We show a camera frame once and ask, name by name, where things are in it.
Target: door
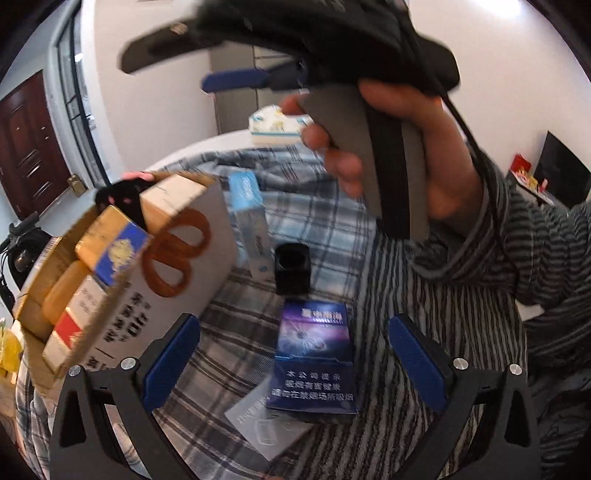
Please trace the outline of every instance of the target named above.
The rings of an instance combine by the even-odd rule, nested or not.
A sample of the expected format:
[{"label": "door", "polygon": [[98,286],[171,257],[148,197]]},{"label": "door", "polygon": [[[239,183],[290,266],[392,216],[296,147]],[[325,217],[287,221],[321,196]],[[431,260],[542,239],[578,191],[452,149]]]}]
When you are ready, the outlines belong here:
[{"label": "door", "polygon": [[0,102],[0,181],[23,220],[49,207],[69,176],[38,72]]}]

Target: finger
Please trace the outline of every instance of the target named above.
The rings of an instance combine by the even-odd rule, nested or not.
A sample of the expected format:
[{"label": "finger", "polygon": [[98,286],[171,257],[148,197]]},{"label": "finger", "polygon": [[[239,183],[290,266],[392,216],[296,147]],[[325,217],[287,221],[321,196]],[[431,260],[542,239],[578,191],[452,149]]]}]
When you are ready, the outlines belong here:
[{"label": "finger", "polygon": [[352,199],[361,198],[363,195],[363,185],[360,181],[346,181],[339,179],[339,186]]},{"label": "finger", "polygon": [[306,112],[300,107],[300,97],[302,95],[298,93],[285,97],[279,104],[281,111],[285,115],[304,115]]},{"label": "finger", "polygon": [[324,155],[326,171],[346,181],[358,181],[361,179],[361,159],[352,153],[343,152],[331,148]]},{"label": "finger", "polygon": [[376,110],[410,120],[423,131],[440,128],[442,122],[447,120],[440,102],[435,102],[409,85],[362,80],[359,91]]},{"label": "finger", "polygon": [[339,175],[339,161],[343,153],[341,150],[335,150],[331,148],[324,154],[324,168],[332,176],[337,177]]},{"label": "finger", "polygon": [[312,124],[305,127],[301,133],[301,140],[311,150],[321,150],[330,146],[330,137],[320,125]]}]

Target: black tv screen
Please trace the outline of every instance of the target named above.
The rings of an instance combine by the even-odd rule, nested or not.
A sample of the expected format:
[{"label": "black tv screen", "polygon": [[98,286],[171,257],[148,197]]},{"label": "black tv screen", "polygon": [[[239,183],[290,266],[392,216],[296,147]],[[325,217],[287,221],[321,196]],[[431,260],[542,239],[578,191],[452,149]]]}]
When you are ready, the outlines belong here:
[{"label": "black tv screen", "polygon": [[587,199],[591,172],[558,138],[548,132],[534,178],[557,200],[572,208]]}]

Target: blue label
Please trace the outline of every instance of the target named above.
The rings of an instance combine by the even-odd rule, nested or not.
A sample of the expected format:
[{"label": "blue label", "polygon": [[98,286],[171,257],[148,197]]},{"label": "blue label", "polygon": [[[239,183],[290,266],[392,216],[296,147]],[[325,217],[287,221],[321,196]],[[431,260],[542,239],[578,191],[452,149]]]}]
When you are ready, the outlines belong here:
[{"label": "blue label", "polygon": [[117,273],[133,262],[147,239],[148,234],[139,226],[128,223],[96,265],[95,274],[100,281],[111,286]]},{"label": "blue label", "polygon": [[232,209],[235,212],[250,210],[263,205],[256,176],[251,171],[241,171],[228,176]]}]

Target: white wall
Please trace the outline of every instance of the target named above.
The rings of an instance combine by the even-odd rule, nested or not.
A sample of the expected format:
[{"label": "white wall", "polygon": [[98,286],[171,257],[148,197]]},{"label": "white wall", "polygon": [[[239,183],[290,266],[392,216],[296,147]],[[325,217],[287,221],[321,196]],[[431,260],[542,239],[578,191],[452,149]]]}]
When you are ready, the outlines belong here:
[{"label": "white wall", "polygon": [[18,53],[17,58],[14,59],[2,83],[0,83],[0,99],[6,97],[22,82],[45,68],[47,47],[65,7],[66,4],[60,5],[47,17]]},{"label": "white wall", "polygon": [[462,84],[452,101],[507,171],[537,164],[548,130],[591,169],[591,82],[552,25],[525,0],[411,0],[417,30],[447,44]]},{"label": "white wall", "polygon": [[146,168],[216,135],[213,99],[200,89],[209,55],[183,56],[127,75],[124,44],[192,11],[191,0],[84,0],[83,68],[103,150],[112,168]]}]

